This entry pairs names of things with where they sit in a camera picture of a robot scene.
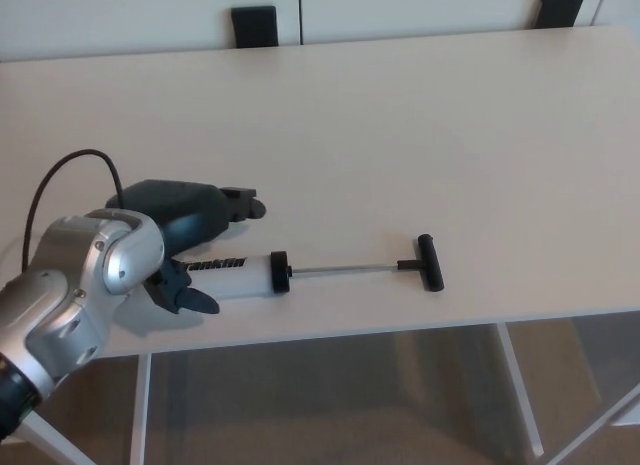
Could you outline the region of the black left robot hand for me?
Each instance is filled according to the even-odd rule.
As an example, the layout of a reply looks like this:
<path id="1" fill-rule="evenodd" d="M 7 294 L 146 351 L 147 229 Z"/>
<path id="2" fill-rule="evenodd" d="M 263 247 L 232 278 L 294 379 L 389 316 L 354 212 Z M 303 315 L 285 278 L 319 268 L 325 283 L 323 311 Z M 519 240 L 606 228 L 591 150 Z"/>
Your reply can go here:
<path id="1" fill-rule="evenodd" d="M 148 179 L 127 187 L 121 196 L 111 197 L 105 206 L 142 213 L 160 228 L 165 258 L 144 282 L 155 305 L 173 314 L 181 309 L 217 314 L 216 300 L 191 287 L 185 265 L 174 257 L 213 241 L 232 223 L 263 218 L 266 206 L 256 195 L 254 189 Z"/>

